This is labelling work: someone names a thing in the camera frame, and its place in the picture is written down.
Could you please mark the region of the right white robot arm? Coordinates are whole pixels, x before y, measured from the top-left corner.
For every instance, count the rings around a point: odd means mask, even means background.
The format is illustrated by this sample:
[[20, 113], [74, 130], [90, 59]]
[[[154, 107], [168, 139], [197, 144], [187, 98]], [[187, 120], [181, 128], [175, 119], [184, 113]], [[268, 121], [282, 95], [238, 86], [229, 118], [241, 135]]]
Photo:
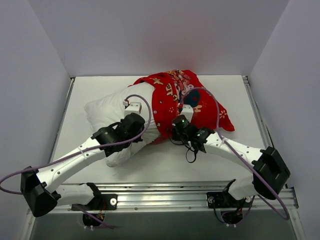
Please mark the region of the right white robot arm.
[[252, 176], [233, 179], [225, 188], [222, 200], [230, 207], [251, 196], [275, 200], [291, 175], [277, 149], [271, 146], [266, 149], [251, 147], [209, 128], [197, 128], [184, 115], [172, 121], [172, 137], [195, 153], [216, 155], [252, 172]]

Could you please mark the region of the white pillow insert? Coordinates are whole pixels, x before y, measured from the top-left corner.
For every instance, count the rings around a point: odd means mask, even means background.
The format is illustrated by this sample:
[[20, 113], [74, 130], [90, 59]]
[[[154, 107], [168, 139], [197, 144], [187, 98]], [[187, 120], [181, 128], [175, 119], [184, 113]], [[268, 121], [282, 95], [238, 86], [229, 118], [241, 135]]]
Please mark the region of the white pillow insert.
[[[152, 106], [152, 96], [154, 87], [146, 82], [132, 85], [107, 95], [101, 99], [91, 101], [84, 106], [87, 120], [94, 132], [102, 127], [107, 127], [112, 123], [119, 122], [125, 116], [124, 99], [129, 95], [139, 95], [143, 97], [150, 106]], [[105, 161], [108, 167], [116, 167], [140, 151], [146, 145], [154, 142], [160, 137], [160, 132], [152, 118], [146, 132], [142, 135], [142, 141], [131, 143], [129, 147], [120, 152], [108, 156]]]

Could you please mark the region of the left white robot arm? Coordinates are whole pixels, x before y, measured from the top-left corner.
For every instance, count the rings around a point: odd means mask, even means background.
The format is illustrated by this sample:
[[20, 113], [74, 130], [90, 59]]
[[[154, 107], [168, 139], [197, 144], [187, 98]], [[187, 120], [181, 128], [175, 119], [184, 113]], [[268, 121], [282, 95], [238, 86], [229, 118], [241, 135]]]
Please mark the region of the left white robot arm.
[[51, 166], [32, 169], [21, 175], [20, 190], [34, 217], [42, 217], [57, 206], [76, 205], [85, 210], [103, 208], [104, 197], [92, 182], [68, 185], [64, 182], [88, 167], [110, 155], [128, 148], [131, 142], [139, 142], [145, 120], [136, 113], [130, 113], [109, 126], [102, 127], [84, 143]]

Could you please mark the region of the red printed pillowcase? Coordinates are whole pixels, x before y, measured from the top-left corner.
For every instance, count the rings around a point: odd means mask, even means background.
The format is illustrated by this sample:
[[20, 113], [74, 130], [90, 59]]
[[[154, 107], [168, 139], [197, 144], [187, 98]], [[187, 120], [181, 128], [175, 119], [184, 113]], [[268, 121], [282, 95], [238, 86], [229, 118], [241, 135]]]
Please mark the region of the red printed pillowcase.
[[133, 84], [148, 83], [154, 87], [152, 110], [160, 136], [152, 141], [158, 144], [172, 135], [172, 120], [177, 117], [183, 105], [193, 109], [191, 123], [197, 128], [235, 131], [227, 110], [204, 89], [197, 75], [190, 70], [171, 70], [155, 73], [137, 79]]

